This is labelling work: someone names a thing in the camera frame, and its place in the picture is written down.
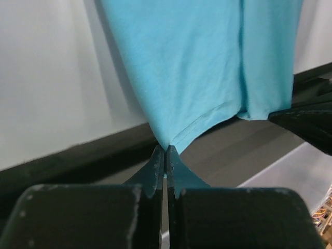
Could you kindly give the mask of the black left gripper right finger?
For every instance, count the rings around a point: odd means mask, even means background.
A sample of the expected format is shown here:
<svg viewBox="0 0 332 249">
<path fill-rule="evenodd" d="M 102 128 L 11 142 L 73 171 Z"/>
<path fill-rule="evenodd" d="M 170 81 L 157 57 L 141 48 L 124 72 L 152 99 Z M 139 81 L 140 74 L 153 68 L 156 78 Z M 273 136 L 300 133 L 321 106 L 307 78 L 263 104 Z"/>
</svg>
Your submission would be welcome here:
<svg viewBox="0 0 332 249">
<path fill-rule="evenodd" d="M 165 173 L 167 176 L 169 240 L 170 248 L 181 248 L 185 240 L 184 206 L 182 195 L 187 189 L 205 189 L 210 185 L 186 166 L 175 146 L 169 146 L 165 152 Z"/>
</svg>

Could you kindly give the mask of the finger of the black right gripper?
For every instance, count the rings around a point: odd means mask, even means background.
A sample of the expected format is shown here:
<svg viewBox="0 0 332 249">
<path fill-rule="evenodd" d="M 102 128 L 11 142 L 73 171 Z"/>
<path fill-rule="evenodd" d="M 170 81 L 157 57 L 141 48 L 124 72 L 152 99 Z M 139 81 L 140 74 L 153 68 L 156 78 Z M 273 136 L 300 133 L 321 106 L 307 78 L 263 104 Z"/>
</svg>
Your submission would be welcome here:
<svg viewBox="0 0 332 249">
<path fill-rule="evenodd" d="M 331 155 L 331 98 L 298 103 L 271 113 L 268 120 Z"/>
</svg>

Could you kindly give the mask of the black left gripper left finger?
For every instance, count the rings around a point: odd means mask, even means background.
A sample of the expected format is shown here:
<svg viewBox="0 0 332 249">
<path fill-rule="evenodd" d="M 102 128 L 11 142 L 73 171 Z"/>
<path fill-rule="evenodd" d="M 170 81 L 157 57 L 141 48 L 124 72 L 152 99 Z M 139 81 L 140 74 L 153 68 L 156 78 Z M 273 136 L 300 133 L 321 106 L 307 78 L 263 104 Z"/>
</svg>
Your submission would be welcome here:
<svg viewBox="0 0 332 249">
<path fill-rule="evenodd" d="M 135 197 L 127 248 L 161 248 L 164 150 L 157 145 L 143 167 L 124 182 Z"/>
</svg>

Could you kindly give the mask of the light blue t shirt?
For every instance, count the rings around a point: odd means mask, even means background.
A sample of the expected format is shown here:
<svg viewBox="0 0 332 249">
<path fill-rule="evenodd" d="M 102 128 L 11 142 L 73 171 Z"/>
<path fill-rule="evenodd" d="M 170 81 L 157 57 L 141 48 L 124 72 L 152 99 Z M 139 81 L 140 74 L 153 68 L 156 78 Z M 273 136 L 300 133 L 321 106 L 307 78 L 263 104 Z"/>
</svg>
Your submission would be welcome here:
<svg viewBox="0 0 332 249">
<path fill-rule="evenodd" d="M 158 143 L 182 152 L 232 117 L 292 103 L 302 1 L 102 1 Z"/>
</svg>

